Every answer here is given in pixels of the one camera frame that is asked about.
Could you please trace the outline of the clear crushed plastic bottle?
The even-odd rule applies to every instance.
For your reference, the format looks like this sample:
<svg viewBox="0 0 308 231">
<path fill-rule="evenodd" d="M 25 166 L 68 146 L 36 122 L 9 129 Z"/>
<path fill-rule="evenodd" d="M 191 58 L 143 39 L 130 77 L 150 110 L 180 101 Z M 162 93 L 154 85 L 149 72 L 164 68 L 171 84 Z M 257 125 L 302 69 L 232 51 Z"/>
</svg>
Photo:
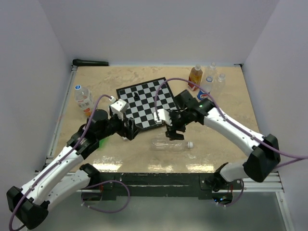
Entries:
<svg viewBox="0 0 308 231">
<path fill-rule="evenodd" d="M 151 140 L 150 148 L 154 151 L 182 152 L 189 150 L 187 143 L 188 141 L 183 140 L 170 141 L 169 139 L 158 138 Z"/>
</svg>

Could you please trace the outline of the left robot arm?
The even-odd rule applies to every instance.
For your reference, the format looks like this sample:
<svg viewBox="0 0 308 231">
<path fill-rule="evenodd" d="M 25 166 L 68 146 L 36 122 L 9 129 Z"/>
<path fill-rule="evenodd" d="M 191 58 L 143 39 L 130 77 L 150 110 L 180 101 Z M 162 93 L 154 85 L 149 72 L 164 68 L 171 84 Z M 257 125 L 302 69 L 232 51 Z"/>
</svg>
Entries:
<svg viewBox="0 0 308 231">
<path fill-rule="evenodd" d="M 20 188 L 13 186 L 7 191 L 11 218 L 18 218 L 32 230 L 45 220 L 52 207 L 75 191 L 96 188 L 100 173 L 91 164 L 83 164 L 67 179 L 65 176 L 96 151 L 101 140 L 118 134 L 131 141 L 139 131 L 134 120 L 121 112 L 94 111 L 49 165 Z"/>
</svg>

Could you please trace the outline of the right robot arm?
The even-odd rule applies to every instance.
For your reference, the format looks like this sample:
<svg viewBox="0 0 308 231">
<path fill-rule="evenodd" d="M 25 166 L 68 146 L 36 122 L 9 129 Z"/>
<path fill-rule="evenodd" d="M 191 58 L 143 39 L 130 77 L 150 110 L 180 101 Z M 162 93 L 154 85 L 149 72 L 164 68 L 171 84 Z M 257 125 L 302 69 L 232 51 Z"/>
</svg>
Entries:
<svg viewBox="0 0 308 231">
<path fill-rule="evenodd" d="M 264 179 L 280 163 L 279 145 L 275 136 L 264 136 L 243 126 L 226 115 L 211 100 L 197 101 L 187 90 L 175 97 L 178 110 L 160 109 L 158 115 L 167 127 L 170 140 L 183 140 L 186 125 L 198 122 L 234 143 L 247 159 L 238 163 L 225 163 L 205 180 L 215 192 L 226 189 L 232 181 L 250 178 L 255 182 Z"/>
</svg>

